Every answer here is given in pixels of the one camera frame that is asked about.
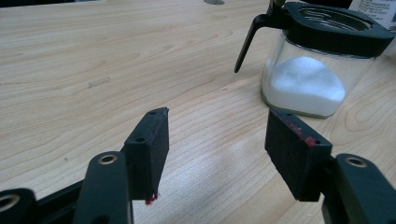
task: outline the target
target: black handle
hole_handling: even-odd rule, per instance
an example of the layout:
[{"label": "black handle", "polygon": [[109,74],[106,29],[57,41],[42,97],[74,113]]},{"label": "black handle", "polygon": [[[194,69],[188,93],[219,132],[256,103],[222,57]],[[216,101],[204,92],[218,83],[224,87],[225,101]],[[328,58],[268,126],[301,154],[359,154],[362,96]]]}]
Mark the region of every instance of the black handle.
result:
[{"label": "black handle", "polygon": [[262,27],[287,29],[290,24],[290,16],[286,12],[286,9],[282,8],[284,3],[284,0],[271,0],[267,14],[261,14],[254,18],[247,33],[244,47],[242,47],[241,52],[239,53],[238,60],[236,61],[235,69],[233,70],[235,73],[237,73],[241,68],[242,62],[247,55],[248,47],[250,47],[250,43],[253,40],[253,37],[256,34],[257,30]]},{"label": "black handle", "polygon": [[235,69],[233,70],[235,73],[239,71],[241,68],[242,62],[245,59],[245,56],[248,52],[248,47],[250,47],[251,41],[253,40],[254,35],[257,30],[264,26],[268,26],[269,24],[269,16],[266,14],[258,15],[254,18],[253,22],[250,25],[250,29],[247,33],[247,38],[245,39],[244,47],[242,47],[241,52],[239,53],[238,60],[236,61]]}]

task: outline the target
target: glass jar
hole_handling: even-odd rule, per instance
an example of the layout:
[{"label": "glass jar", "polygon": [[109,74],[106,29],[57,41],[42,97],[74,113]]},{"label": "glass jar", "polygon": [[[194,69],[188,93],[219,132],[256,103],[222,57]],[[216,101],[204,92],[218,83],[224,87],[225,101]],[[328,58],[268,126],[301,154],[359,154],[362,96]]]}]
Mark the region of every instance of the glass jar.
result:
[{"label": "glass jar", "polygon": [[280,31],[262,70],[262,95],[269,106],[329,117],[359,82],[375,58],[337,55],[290,43]]},{"label": "glass jar", "polygon": [[352,10],[270,1],[257,16],[235,65],[238,72],[256,31],[280,30],[262,71],[262,94],[269,106],[329,117],[352,92],[394,34]]}]

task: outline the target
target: black plastic lid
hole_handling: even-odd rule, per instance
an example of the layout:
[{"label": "black plastic lid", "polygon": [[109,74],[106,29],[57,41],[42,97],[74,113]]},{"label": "black plastic lid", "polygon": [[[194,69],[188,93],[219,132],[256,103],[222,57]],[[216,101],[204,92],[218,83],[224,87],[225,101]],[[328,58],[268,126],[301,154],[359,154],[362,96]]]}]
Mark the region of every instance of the black plastic lid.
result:
[{"label": "black plastic lid", "polygon": [[293,44],[365,58],[382,54],[394,34],[368,16],[343,8],[289,2],[291,23],[284,35]]}]

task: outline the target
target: table surface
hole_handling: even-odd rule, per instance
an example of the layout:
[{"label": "table surface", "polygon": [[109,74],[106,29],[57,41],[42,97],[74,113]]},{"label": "table surface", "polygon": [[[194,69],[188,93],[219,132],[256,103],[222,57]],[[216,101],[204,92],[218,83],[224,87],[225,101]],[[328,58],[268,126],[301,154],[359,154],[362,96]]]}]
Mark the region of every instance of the table surface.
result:
[{"label": "table surface", "polygon": [[[0,9],[0,190],[37,198],[120,150],[151,109],[170,108],[160,197],[136,223],[322,223],[264,150],[261,73],[278,31],[234,63],[262,0],[107,0]],[[327,119],[302,117],[332,154],[373,161],[396,185],[396,58],[379,57]]]}]

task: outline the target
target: white sugar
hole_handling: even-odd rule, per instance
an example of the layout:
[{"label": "white sugar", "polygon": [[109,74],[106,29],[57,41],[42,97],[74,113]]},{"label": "white sugar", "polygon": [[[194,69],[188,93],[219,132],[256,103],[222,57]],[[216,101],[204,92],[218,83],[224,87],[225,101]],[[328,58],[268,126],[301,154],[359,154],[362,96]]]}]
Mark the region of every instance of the white sugar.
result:
[{"label": "white sugar", "polygon": [[270,104],[308,114],[330,116],[346,96],[338,76],[321,61],[309,57],[279,63],[268,83],[263,91]]}]

